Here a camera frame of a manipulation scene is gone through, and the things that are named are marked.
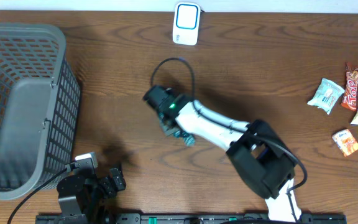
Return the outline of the blue Listerine mouthwash bottle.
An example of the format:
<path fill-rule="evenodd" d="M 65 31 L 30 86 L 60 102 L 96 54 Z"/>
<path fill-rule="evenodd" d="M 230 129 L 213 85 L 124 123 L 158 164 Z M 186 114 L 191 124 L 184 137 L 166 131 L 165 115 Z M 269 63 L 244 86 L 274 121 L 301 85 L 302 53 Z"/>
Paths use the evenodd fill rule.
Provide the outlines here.
<path fill-rule="evenodd" d="M 182 130 L 182 128 L 179 127 L 174 120 L 166 118 L 163 113 L 159 113 L 158 118 L 160 127 L 166 136 L 182 139 L 186 146 L 195 145 L 196 139 L 194 135 Z"/>

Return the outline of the pale green snack packet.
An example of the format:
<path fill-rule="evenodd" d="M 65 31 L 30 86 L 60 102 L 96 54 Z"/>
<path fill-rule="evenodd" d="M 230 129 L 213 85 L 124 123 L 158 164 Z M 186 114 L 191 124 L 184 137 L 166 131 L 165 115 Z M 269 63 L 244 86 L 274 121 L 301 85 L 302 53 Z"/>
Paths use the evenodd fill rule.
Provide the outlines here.
<path fill-rule="evenodd" d="M 344 94 L 344 89 L 341 86 L 331 80 L 322 78 L 316 93 L 307 104 L 310 106 L 317 106 L 327 114 L 330 114 L 335 103 L 342 94 Z"/>

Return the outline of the orange chocolate bar wrapper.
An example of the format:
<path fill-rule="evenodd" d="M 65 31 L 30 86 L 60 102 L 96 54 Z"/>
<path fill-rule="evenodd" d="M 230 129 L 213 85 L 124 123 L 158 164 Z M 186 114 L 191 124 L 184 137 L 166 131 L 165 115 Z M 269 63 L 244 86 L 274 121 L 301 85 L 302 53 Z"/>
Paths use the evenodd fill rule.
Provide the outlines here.
<path fill-rule="evenodd" d="M 353 67 L 351 64 L 346 63 L 345 75 L 346 86 L 341 106 L 356 111 L 358 100 L 358 67 Z"/>

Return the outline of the small orange tissue pack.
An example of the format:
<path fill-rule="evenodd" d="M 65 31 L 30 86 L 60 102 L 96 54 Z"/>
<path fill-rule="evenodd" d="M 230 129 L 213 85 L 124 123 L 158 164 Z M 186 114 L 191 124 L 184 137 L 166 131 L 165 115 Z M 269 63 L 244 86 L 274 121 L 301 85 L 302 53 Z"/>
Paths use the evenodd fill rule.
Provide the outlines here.
<path fill-rule="evenodd" d="M 348 129 L 344 129 L 332 135 L 332 139 L 345 157 L 350 156 L 358 150 L 358 142 Z"/>

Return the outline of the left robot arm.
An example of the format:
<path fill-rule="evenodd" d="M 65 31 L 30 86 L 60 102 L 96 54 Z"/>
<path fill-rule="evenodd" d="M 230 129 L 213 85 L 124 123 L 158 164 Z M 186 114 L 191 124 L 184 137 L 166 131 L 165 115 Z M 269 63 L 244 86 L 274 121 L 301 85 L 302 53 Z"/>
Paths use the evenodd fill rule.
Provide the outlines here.
<path fill-rule="evenodd" d="M 109 175 L 98 177 L 93 161 L 82 159 L 69 166 L 73 175 L 65 177 L 57 185 L 58 203 L 62 213 L 54 223 L 116 223 L 115 216 L 107 210 L 104 200 L 116 197 L 126 189 L 122 168 L 117 164 Z"/>

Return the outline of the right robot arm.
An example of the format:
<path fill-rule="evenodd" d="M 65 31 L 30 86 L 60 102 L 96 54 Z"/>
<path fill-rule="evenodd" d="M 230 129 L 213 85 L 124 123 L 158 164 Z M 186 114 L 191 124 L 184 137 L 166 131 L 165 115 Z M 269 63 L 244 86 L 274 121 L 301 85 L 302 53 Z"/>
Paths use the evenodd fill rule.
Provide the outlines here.
<path fill-rule="evenodd" d="M 293 191 L 295 167 L 301 162 L 268 123 L 228 118 L 160 85 L 151 87 L 143 100 L 156 111 L 168 135 L 199 136 L 223 149 L 246 186 L 265 200 L 269 220 L 300 221 Z"/>

